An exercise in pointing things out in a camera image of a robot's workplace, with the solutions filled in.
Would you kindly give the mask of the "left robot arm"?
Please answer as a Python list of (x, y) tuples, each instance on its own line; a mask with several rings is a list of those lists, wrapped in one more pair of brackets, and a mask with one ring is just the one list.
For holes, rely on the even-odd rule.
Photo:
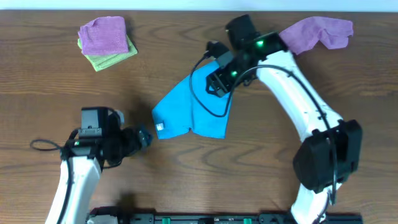
[(85, 223), (104, 164), (117, 167), (125, 157), (150, 146), (152, 135), (147, 130), (123, 124), (118, 110), (81, 109), (81, 127), (60, 148), (60, 181), (46, 223)]

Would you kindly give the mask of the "blue microfiber cloth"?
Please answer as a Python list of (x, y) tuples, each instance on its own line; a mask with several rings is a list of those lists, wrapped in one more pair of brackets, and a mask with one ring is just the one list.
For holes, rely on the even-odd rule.
[(228, 116), (214, 117), (223, 114), (228, 95), (219, 98), (206, 92), (206, 77), (218, 68), (216, 62), (210, 62), (193, 73), (192, 85), (196, 94), (190, 91), (189, 78), (184, 78), (152, 110), (152, 117), (159, 139), (170, 139), (193, 132), (208, 137), (224, 139)]

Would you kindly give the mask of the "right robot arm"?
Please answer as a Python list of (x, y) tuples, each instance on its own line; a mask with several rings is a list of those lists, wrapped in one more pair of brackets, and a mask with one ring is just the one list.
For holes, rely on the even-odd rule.
[(315, 91), (297, 65), (284, 33), (258, 32), (249, 15), (226, 25), (230, 42), (206, 45), (204, 58), (218, 68), (206, 77), (206, 92), (231, 98), (236, 87), (259, 80), (274, 94), (295, 126), (301, 145), (292, 165), (300, 187), (290, 208), (294, 223), (325, 223), (337, 190), (359, 164), (363, 130), (345, 121)]

